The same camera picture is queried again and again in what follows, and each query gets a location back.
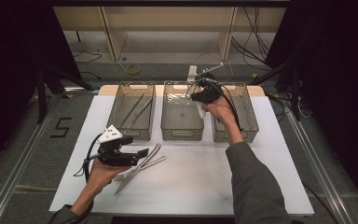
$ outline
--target white table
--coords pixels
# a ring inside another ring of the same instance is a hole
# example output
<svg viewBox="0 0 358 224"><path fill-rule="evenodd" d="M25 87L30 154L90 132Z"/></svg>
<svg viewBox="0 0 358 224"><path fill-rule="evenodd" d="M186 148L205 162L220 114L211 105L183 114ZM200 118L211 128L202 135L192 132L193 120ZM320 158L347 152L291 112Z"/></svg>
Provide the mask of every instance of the white table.
<svg viewBox="0 0 358 224"><path fill-rule="evenodd" d="M49 211L72 204L85 185L85 177L73 177L80 169L95 136L105 130L114 96L95 96L77 139L74 152L62 177ZM251 97L260 131L250 144L255 155L267 165L281 186L286 210L293 217L314 214L296 167L284 142L268 97ZM226 143L215 143L209 113L204 119L201 141L163 141L160 123L162 97L155 104L152 139L124 146L121 151L135 152L157 143L161 150L154 156L167 160L140 172L117 195L119 182L112 181L94 201L92 213L114 216L232 216L231 172ZM96 144L91 153L95 154Z"/></svg>

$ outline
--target gray floor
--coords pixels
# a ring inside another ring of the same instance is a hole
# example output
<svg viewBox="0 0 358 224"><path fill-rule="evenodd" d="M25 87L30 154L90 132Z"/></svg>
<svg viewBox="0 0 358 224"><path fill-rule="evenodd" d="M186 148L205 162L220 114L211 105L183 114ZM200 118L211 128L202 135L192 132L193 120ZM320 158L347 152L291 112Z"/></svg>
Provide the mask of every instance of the gray floor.
<svg viewBox="0 0 358 224"><path fill-rule="evenodd" d="M101 58L92 63L78 64L81 72L92 72L102 77L102 79L97 79L89 73L82 73L83 79L96 87L116 84L121 80L140 80L139 78L156 81L164 79L186 80L188 67L191 64L196 64L201 69L220 63L220 60L213 56L218 55L218 47L213 33L133 33L129 35L118 62L113 62L110 59L103 34L80 33L81 43L77 42L75 32L66 32L66 36L74 54L81 51L102 54ZM263 36L266 38L266 42L270 44L273 34ZM246 35L236 34L236 38L244 42ZM255 42L251 42L249 48L253 48L253 52L258 52ZM95 57L95 55L83 53L77 56L76 60L86 62ZM252 60L247 62L260 65ZM122 64L125 67L131 63L142 66L141 73L136 78L126 76L120 65ZM232 68L232 77L228 63ZM265 71L246 65L242 56L233 48L230 50L228 61L224 62L224 64L224 68L216 71L216 76L222 80L231 78L232 81L249 82L252 80L252 74L257 73L262 76L265 73ZM263 83L262 87L265 92L275 92L273 88L275 81L276 77ZM63 84L66 87L76 86L68 81L64 81ZM61 181L63 171L71 156L92 97L92 94L76 93L69 95L69 97L61 98L32 158L22 174L19 185L0 217L0 223L48 223L51 217L51 213L48 211L49 204ZM271 104L276 114L282 112L282 108L276 102L271 101ZM13 132L10 139L8 139L7 148L0 152L0 189L6 183L11 170L16 165L36 128L37 111L37 100L33 98L16 128L16 132ZM52 135L63 133L62 130L55 129L59 118L71 118L62 122L62 126L70 129L64 138L51 138ZM310 166L304 149L296 138L288 117L278 116L277 120L279 120L283 136L292 154L300 178L329 206L318 178ZM310 141L324 164L324 168L333 180L339 196L343 199L353 223L358 223L358 190L339 161L332 155L330 146L317 120L314 117L310 117L309 119L303 118L300 122L305 127ZM302 220L309 224L334 223L316 198L308 190L307 193L315 208L315 215L312 217L299 217L297 220ZM110 219L111 217L93 216L89 223L110 223Z"/></svg>

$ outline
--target black sleeve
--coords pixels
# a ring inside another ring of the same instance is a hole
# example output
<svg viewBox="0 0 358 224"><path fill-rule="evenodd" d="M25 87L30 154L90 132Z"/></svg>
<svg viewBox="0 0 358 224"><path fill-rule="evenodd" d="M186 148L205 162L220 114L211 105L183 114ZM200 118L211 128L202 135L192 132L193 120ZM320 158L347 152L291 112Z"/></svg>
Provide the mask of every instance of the black sleeve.
<svg viewBox="0 0 358 224"><path fill-rule="evenodd" d="M247 143L226 150L236 223L291 223L277 180Z"/></svg>
<svg viewBox="0 0 358 224"><path fill-rule="evenodd" d="M89 221L89 214L91 213L92 206L93 203L91 203L87 211L79 217L71 211L72 205L66 204L53 215L48 224L86 224Z"/></svg>

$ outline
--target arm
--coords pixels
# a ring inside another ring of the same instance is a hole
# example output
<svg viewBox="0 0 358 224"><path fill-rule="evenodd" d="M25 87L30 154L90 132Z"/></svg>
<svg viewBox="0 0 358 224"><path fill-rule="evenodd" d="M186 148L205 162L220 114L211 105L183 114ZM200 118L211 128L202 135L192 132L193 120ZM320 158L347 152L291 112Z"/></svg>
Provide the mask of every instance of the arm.
<svg viewBox="0 0 358 224"><path fill-rule="evenodd" d="M211 112L227 132L229 148L226 154L232 172L236 223L291 223L278 182L243 142L226 100L220 97L202 108Z"/></svg>
<svg viewBox="0 0 358 224"><path fill-rule="evenodd" d="M59 223L86 223L93 206L94 198L108 185L119 173L130 167L111 167L103 165L99 160L94 160L89 181L81 191L74 205L65 205L51 218L49 224Z"/></svg>

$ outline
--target mesh bin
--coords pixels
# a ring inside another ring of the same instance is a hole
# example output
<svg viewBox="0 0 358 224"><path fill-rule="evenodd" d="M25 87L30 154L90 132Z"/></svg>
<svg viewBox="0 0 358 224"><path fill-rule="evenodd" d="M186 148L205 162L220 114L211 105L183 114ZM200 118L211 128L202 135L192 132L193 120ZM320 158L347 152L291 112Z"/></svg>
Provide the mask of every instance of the mesh bin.
<svg viewBox="0 0 358 224"><path fill-rule="evenodd" d="M249 97L249 92L243 83L225 83L224 85L231 95L232 101L237 109L240 126L243 129L241 135L245 142L253 142L258 132L257 120ZM223 92L229 98L227 90ZM213 140L215 142L226 142L227 133L225 127L217 119L212 120Z"/></svg>
<svg viewBox="0 0 358 224"><path fill-rule="evenodd" d="M134 140L149 141L156 101L154 83L122 82L107 122Z"/></svg>
<svg viewBox="0 0 358 224"><path fill-rule="evenodd" d="M196 104L186 97L190 85L190 82L164 83L161 131L165 141L202 139L203 119L200 117Z"/></svg>

